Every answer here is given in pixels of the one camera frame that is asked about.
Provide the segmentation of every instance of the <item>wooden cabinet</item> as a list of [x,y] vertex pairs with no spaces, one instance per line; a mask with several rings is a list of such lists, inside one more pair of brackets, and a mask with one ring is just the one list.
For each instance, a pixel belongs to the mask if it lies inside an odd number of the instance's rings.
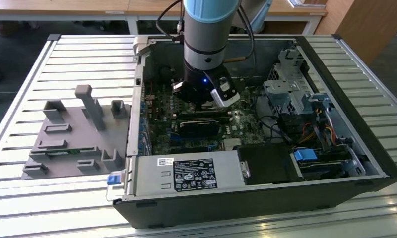
[[397,0],[330,0],[316,34],[339,34],[371,64],[397,33]]

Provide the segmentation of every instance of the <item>power supply label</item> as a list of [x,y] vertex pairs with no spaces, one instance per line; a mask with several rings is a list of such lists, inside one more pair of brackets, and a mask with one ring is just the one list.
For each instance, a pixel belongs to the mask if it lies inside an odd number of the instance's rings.
[[174,161],[178,192],[218,188],[214,159]]

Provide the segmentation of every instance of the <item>motherboard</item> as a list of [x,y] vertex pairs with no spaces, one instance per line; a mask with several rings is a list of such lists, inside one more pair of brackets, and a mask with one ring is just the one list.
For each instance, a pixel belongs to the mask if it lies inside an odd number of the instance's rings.
[[146,97],[152,142],[152,154],[180,154],[232,150],[244,144],[266,142],[254,104],[258,87],[246,86],[246,79],[234,79],[242,100],[228,108],[214,102],[186,103],[162,84]]

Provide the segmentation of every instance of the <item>blue latch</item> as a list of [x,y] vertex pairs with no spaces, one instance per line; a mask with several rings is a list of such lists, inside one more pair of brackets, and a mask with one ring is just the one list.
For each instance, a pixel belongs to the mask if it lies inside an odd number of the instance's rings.
[[296,160],[318,160],[316,153],[312,149],[300,149],[295,152]]
[[110,175],[107,177],[107,185],[118,185],[120,184],[120,175]]

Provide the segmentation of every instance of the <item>slotted aluminum table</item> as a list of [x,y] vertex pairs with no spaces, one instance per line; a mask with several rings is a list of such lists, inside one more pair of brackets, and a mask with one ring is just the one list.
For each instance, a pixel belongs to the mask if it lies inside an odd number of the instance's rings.
[[[136,230],[106,199],[107,175],[20,180],[48,99],[80,106],[79,84],[102,105],[131,103],[136,63],[127,35],[50,40],[0,124],[0,237],[384,237],[397,235],[397,183],[336,208]],[[307,37],[382,144],[397,163],[397,99],[343,40]],[[323,86],[315,77],[320,91]]]

